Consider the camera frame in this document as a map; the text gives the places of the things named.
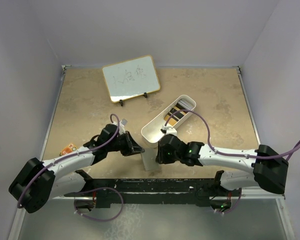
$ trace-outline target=white wall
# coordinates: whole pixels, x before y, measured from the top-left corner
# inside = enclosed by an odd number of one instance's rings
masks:
[[[278,0],[29,0],[62,64],[244,63]]]
[[[0,0],[0,240],[7,239],[17,201],[8,187],[39,157],[61,67],[27,0]]]
[[[281,0],[243,66],[264,144],[279,153],[300,138],[300,0]],[[300,150],[289,163],[286,203],[300,239]]]

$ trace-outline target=wooden table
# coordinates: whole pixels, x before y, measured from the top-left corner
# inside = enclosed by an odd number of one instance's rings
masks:
[[[211,129],[216,147],[254,149],[258,141],[249,115],[242,86],[234,68],[158,68],[161,90],[148,98],[136,97],[111,103],[101,69],[70,68],[66,71],[43,159],[53,159],[69,143],[77,147],[110,123],[110,114],[128,121],[129,131],[142,147],[147,147],[141,128],[180,95],[196,101],[195,111]],[[193,115],[178,129],[184,142],[207,142],[207,130]],[[93,178],[214,178],[219,166],[189,167],[176,162],[155,171],[144,171],[141,155],[123,157],[111,152],[108,157],[85,171]]]

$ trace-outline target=metal frame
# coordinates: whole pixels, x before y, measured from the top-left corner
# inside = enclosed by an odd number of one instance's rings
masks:
[[[63,83],[64,83],[64,79],[65,79],[65,76],[66,76],[67,69],[70,69],[70,68],[72,68],[72,69],[73,68],[83,68],[84,69],[84,68],[96,68],[96,67],[99,68],[100,66],[97,66],[97,65],[95,65],[95,66],[63,65],[62,66],[63,74],[62,74],[62,77],[61,77],[61,84],[60,84],[60,87],[59,87],[59,91],[58,91],[58,95],[57,95],[57,98],[56,98],[56,101],[55,101],[55,104],[54,104],[52,116],[51,116],[51,119],[50,119],[50,122],[49,122],[49,125],[48,125],[48,129],[46,131],[43,146],[42,146],[42,149],[41,149],[41,153],[40,153],[40,159],[41,160],[43,158],[43,155],[44,155],[44,152],[45,152],[45,149],[46,149],[49,133],[50,133],[51,126],[52,126],[52,123],[53,123],[53,119],[54,119],[54,116],[55,116],[55,113],[56,113],[56,109],[57,109],[57,105],[58,105],[58,101],[59,101],[60,93],[61,93],[61,90],[62,90],[62,87],[63,87]],[[248,111],[249,111],[250,119],[251,119],[251,122],[252,122],[252,125],[253,125],[254,133],[255,133],[257,142],[259,144],[261,144],[259,134],[258,134],[258,131],[257,131],[257,126],[256,126],[256,123],[255,123],[255,120],[254,120],[254,117],[253,117],[252,110],[250,108],[249,100],[248,100],[248,97],[247,97],[247,92],[246,92],[246,89],[245,89],[245,86],[244,86],[244,83],[243,83],[243,79],[242,79],[242,76],[241,76],[240,68],[238,66],[232,66],[232,67],[205,66],[204,68],[221,68],[221,69],[234,68],[234,69],[236,69],[237,74],[238,74],[238,78],[240,80],[240,84],[241,84],[241,87],[242,87],[244,99],[245,99],[245,102],[246,102],[246,105],[247,105],[247,108],[248,108]],[[285,231],[286,238],[287,238],[287,240],[295,240],[296,239],[292,224],[290,222],[289,212],[288,212],[288,208],[286,206],[284,195],[278,196],[277,194],[272,194],[272,193],[269,193],[269,192],[266,192],[266,191],[262,190],[259,187],[255,187],[255,188],[244,188],[242,190],[242,198],[243,199],[276,199],[278,211],[279,211],[279,214],[280,214],[280,218],[281,218],[281,221],[282,221],[282,225],[283,225],[283,228],[284,228],[284,231]],[[74,197],[56,197],[55,199],[73,200]],[[78,199],[87,199],[87,197],[76,197],[76,199],[77,200]],[[15,213],[14,220],[13,220],[12,227],[11,227],[11,230],[10,230],[8,240],[18,240],[20,232],[21,232],[22,224],[23,224],[23,221],[24,221],[25,214],[26,214],[26,210],[24,208],[17,209],[17,211]]]

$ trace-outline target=table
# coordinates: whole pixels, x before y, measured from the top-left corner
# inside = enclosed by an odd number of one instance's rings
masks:
[[[112,103],[99,68],[66,70],[43,159],[53,159],[69,143],[82,146],[110,123],[110,114],[128,121],[129,131],[142,147],[147,147],[141,129],[180,95],[196,101],[195,111],[211,129],[216,147],[255,149],[258,141],[245,96],[235,68],[158,68],[161,90],[148,98]],[[184,142],[207,142],[207,130],[201,119],[192,115],[178,129]],[[141,155],[123,157],[111,152],[108,157],[85,171],[92,178],[214,178],[219,166],[189,167],[179,162],[145,171]]]

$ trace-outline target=white container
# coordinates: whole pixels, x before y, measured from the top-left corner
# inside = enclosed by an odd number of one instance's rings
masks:
[[[181,95],[175,101],[173,101],[165,110],[163,110],[158,116],[152,119],[147,125],[141,129],[141,135],[145,143],[150,148],[158,147],[158,141],[164,136],[161,132],[162,125],[166,123],[164,117],[170,112],[170,110],[179,102],[181,99],[186,100],[193,106],[192,111],[196,108],[196,102],[188,95]],[[186,113],[173,127],[177,129],[185,120],[191,116],[191,112]]]

